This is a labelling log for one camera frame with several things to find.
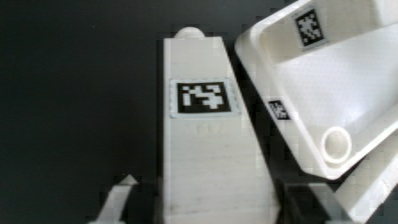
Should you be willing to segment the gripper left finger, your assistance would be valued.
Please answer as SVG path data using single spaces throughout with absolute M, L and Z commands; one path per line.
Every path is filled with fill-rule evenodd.
M 120 220 L 124 205 L 136 179 L 127 175 L 113 185 L 95 219 L 86 224 L 125 224 Z

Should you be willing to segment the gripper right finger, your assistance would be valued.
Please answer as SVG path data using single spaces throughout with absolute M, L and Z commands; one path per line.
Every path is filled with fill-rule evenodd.
M 280 190 L 276 224 L 355 224 L 324 183 L 287 183 Z

